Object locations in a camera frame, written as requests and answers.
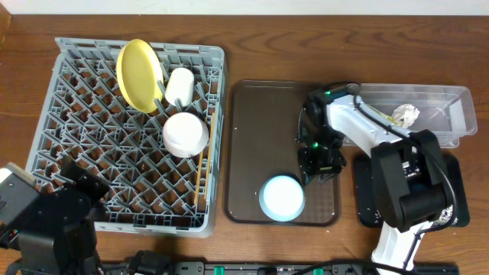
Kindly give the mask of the light blue bowl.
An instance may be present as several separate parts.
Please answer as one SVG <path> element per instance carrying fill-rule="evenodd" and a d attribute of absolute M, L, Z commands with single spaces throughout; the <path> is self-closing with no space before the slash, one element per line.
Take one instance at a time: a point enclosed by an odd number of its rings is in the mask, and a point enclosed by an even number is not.
<path fill-rule="evenodd" d="M 271 177 L 259 192 L 262 212 L 276 222 L 290 222 L 305 207 L 306 197 L 300 183 L 291 176 Z"/>

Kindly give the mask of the white tissue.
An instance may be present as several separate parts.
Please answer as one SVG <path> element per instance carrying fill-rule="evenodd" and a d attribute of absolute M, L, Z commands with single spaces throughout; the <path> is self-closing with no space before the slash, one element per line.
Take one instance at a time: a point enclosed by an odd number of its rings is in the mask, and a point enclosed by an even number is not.
<path fill-rule="evenodd" d="M 397 107 L 391 118 L 394 120 L 397 126 L 402 128 L 408 128 L 414 124 L 419 117 L 419 109 L 411 104 L 404 104 Z"/>

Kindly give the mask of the pile of rice and nuts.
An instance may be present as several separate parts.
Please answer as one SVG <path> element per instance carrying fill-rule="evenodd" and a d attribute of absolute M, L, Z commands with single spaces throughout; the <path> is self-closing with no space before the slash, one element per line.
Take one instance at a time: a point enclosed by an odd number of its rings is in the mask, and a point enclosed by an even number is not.
<path fill-rule="evenodd" d="M 356 197 L 358 219 L 362 225 L 369 228 L 380 228 L 383 219 L 377 210 L 374 200 L 366 193 L 361 193 Z M 452 216 L 453 208 L 450 206 L 442 211 L 439 219 L 434 222 L 434 226 L 444 225 Z"/>

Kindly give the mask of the white paper cup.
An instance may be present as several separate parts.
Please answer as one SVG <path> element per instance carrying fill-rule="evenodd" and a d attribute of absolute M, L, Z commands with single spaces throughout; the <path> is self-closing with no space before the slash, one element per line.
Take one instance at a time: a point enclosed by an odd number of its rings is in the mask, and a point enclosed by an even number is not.
<path fill-rule="evenodd" d="M 193 101 L 194 75 L 187 68 L 176 68 L 170 74 L 166 87 L 165 99 L 175 105 L 177 99 L 185 107 Z"/>

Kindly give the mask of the yellow plate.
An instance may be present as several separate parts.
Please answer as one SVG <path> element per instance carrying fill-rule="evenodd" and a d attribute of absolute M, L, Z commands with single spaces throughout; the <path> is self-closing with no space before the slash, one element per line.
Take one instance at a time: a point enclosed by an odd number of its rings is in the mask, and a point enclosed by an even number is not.
<path fill-rule="evenodd" d="M 125 101 L 143 113 L 157 109 L 163 94 L 158 86 L 164 80 L 160 61 L 153 48 L 145 41 L 129 41 L 119 52 L 116 63 L 119 89 Z"/>

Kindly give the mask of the yellow green snack wrapper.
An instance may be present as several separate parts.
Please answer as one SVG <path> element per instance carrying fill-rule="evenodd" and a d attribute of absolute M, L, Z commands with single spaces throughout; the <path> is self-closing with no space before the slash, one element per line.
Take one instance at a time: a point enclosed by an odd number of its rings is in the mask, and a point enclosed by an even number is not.
<path fill-rule="evenodd" d="M 378 109 L 376 109 L 375 107 L 373 107 L 371 105 L 368 105 L 368 108 L 371 110 L 372 114 L 374 115 L 374 117 L 378 121 L 381 121 L 384 124 L 386 124 L 386 123 L 389 123 L 391 125 L 396 124 L 395 120 L 392 117 L 390 117 L 389 115 L 384 114 L 383 112 L 379 111 Z"/>

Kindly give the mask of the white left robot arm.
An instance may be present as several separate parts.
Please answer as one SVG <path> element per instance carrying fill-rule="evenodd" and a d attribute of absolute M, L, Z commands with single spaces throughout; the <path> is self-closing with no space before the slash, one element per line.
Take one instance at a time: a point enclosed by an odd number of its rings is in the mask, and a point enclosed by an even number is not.
<path fill-rule="evenodd" d="M 36 179 L 14 163 L 1 168 L 1 247 L 20 251 L 15 274 L 103 274 L 96 250 L 94 214 L 110 190 L 106 179 L 64 157 L 67 181 L 42 193 Z"/>

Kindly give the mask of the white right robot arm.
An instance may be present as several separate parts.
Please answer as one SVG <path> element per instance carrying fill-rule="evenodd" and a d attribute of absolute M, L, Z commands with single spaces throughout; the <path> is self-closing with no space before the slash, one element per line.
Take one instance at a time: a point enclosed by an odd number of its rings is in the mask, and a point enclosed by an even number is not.
<path fill-rule="evenodd" d="M 297 127 L 301 180 L 335 176 L 346 165 L 340 149 L 348 138 L 371 161 L 374 201 L 383 219 L 381 236 L 364 266 L 378 274 L 412 274 L 424 235 L 450 227 L 458 200 L 438 138 L 429 130 L 397 126 L 360 96 L 361 84 L 335 82 L 308 92 L 300 111 L 314 126 Z"/>

